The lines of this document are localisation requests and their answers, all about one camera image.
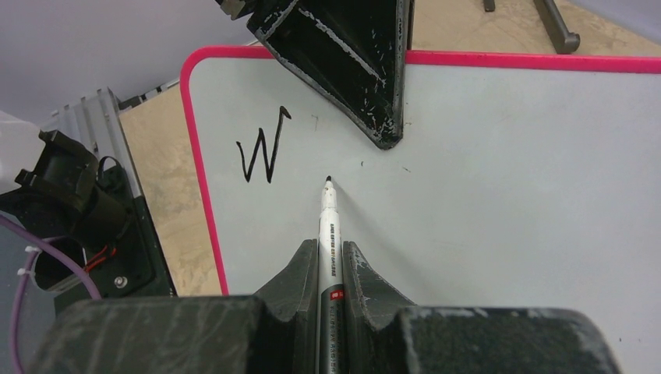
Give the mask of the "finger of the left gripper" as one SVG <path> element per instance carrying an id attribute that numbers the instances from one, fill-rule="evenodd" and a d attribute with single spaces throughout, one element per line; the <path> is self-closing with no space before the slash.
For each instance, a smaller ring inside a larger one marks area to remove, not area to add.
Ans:
<path id="1" fill-rule="evenodd" d="M 404 135 L 412 1 L 254 1 L 247 27 L 382 150 Z"/>

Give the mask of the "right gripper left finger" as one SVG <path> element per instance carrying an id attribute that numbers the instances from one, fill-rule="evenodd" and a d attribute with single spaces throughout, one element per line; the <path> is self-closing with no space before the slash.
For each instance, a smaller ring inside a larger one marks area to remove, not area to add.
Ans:
<path id="1" fill-rule="evenodd" d="M 33 373 L 311 373 L 316 241 L 251 295 L 83 300 L 55 320 Z"/>

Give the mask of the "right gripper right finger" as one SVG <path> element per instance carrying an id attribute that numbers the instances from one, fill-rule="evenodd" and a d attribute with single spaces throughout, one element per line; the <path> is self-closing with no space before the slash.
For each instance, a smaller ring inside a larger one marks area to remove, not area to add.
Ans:
<path id="1" fill-rule="evenodd" d="M 597 326 L 570 309 L 417 305 L 344 244 L 353 373 L 619 373 Z"/>

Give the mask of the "white whiteboard marker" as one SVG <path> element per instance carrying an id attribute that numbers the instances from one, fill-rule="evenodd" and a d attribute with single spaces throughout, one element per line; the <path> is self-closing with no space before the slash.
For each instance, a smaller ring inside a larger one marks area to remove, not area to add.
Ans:
<path id="1" fill-rule="evenodd" d="M 316 372 L 347 373 L 341 223 L 331 176 L 321 196 L 317 296 Z"/>

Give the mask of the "red framed whiteboard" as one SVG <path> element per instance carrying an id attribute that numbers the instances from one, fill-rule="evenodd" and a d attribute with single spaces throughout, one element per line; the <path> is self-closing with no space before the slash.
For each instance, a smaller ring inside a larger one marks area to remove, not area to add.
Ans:
<path id="1" fill-rule="evenodd" d="M 224 294 L 341 233 L 416 303 L 584 313 L 626 373 L 660 370 L 660 60 L 410 51 L 404 136 L 378 149 L 264 48 L 181 71 Z"/>

